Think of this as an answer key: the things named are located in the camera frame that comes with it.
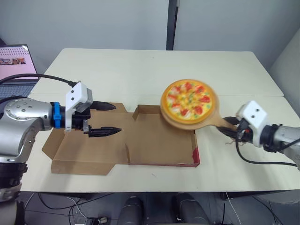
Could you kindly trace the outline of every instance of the cardboard pizza box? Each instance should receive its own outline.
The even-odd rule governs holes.
[[[169,125],[158,105],[138,105],[127,112],[91,110],[93,128],[122,130],[108,137],[89,138],[82,131],[64,134],[53,129],[42,151],[52,159],[52,173],[107,175],[115,164],[196,167],[200,163],[195,131]]]

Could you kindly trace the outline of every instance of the laptop keyboard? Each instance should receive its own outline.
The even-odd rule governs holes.
[[[33,85],[28,86],[14,86],[14,85],[2,85],[0,86],[0,98],[7,98],[12,96],[24,96],[27,97]]]

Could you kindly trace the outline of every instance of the red tomato slice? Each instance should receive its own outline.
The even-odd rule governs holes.
[[[200,114],[202,114],[202,112],[203,112],[203,110],[202,110],[201,106],[198,105],[198,106],[195,107],[195,113],[196,114],[200,115]]]
[[[185,116],[187,114],[187,112],[188,112],[188,109],[183,109],[180,111],[182,116]]]
[[[178,92],[180,92],[180,87],[174,87]]]
[[[172,95],[172,94],[168,94],[168,97],[169,97],[169,98],[172,98],[172,99],[174,99],[174,100],[177,99],[176,95]]]
[[[192,87],[193,87],[190,82],[186,82],[185,86],[186,86],[187,91],[192,89]]]
[[[204,87],[203,86],[197,87],[197,90],[196,90],[197,93],[200,93],[202,91],[204,91]]]
[[[204,95],[201,99],[199,99],[199,101],[209,103],[210,102],[210,97],[208,97],[207,95]]]
[[[172,105],[172,108],[173,108],[173,107],[177,107],[177,106],[180,106],[180,104],[173,104],[173,105]]]

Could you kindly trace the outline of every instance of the pizza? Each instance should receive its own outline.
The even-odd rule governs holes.
[[[172,83],[162,97],[162,108],[173,120],[182,123],[198,123],[207,118],[214,107],[212,89],[196,80],[180,80]]]

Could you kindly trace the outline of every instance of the pizza topping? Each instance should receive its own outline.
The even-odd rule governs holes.
[[[179,87],[175,86],[174,88],[175,88],[178,92],[180,92],[180,86],[179,86]]]
[[[202,109],[201,106],[198,105],[198,106],[195,107],[195,113],[196,114],[200,115],[200,114],[202,114],[202,112],[203,112],[203,109]]]
[[[188,112],[188,109],[183,109],[180,111],[182,116],[185,116],[187,114],[187,112]]]
[[[176,100],[176,99],[177,99],[177,96],[176,96],[176,95],[172,95],[172,94],[168,94],[168,97],[169,97],[169,98],[172,98],[173,100]]]
[[[196,87],[196,93],[200,93],[204,91],[204,87],[203,86],[197,86]]]
[[[201,99],[199,99],[200,102],[205,102],[205,103],[209,103],[210,102],[210,97],[208,97],[207,95],[204,95]]]
[[[172,86],[167,93],[169,112],[182,120],[198,120],[212,107],[211,93],[200,82],[184,81]]]
[[[180,104],[176,104],[176,103],[172,104],[172,108],[178,107],[178,106],[180,106]]]
[[[192,89],[192,84],[190,83],[190,82],[186,82],[186,84],[185,84],[185,86],[186,86],[186,90],[187,91],[189,91],[190,89]]]

